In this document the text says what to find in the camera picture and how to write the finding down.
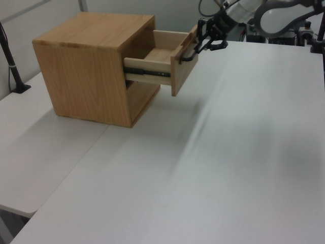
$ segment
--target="drawer front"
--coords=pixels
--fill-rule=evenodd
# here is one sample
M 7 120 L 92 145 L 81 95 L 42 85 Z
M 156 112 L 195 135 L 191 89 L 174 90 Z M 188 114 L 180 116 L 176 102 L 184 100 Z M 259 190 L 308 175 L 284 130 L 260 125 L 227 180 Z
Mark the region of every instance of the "drawer front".
M 191 49 L 197 27 L 190 33 L 145 30 L 132 45 L 134 49 L 151 47 L 144 58 L 124 58 L 125 79 L 170 85 L 172 95 L 180 91 L 198 56 L 190 62 L 182 62 L 182 57 Z

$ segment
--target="drawer slide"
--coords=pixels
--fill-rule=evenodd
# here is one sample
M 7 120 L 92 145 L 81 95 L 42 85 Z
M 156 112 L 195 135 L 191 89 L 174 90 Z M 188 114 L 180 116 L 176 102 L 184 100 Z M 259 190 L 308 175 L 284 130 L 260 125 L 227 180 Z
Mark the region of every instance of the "drawer slide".
M 130 67 L 124 67 L 123 69 L 124 69 L 124 73 L 127 73 L 127 74 L 171 77 L 171 73 L 167 73 L 167 72 L 150 71 L 150 70 L 144 70 L 144 69 L 139 69 L 139 68 L 130 68 Z

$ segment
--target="table surface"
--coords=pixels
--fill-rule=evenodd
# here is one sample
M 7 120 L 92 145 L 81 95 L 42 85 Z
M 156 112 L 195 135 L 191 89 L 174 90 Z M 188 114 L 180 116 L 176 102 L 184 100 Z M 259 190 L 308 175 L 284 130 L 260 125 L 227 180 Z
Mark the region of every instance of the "table surface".
M 107 125 L 55 115 L 42 74 L 0 101 L 0 209 L 31 217 Z
M 322 243 L 322 56 L 229 42 L 109 126 L 12 242 Z

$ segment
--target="black pole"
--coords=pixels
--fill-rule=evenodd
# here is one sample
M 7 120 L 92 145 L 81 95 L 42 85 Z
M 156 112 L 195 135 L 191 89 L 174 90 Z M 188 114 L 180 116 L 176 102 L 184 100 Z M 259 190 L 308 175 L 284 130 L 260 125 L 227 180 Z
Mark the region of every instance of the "black pole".
M 0 43 L 1 43 L 2 50 L 5 53 L 11 73 L 14 76 L 14 79 L 16 81 L 16 89 L 14 89 L 12 92 L 21 94 L 24 91 L 28 90 L 30 88 L 30 85 L 25 85 L 20 78 L 14 58 L 12 57 L 11 51 L 9 49 L 8 40 L 6 39 L 4 28 L 1 22 L 0 22 Z
M 320 23 L 320 27 L 319 27 L 318 37 L 317 37 L 316 41 L 315 41 L 315 39 L 313 39 L 313 44 L 310 48 L 310 52 L 323 53 L 324 33 L 325 33 L 325 14 L 323 13 L 323 18 L 321 19 L 321 23 Z

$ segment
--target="cabinet side panel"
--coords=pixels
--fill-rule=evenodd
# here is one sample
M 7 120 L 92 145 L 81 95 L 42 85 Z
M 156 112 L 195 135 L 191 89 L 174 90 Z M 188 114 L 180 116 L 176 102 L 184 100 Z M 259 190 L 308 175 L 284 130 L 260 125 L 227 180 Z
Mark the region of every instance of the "cabinet side panel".
M 128 105 L 132 122 L 134 122 L 141 111 L 149 105 L 149 102 L 159 89 L 160 85 L 136 81 L 127 89 Z
M 34 45 L 57 115 L 131 126 L 120 54 Z

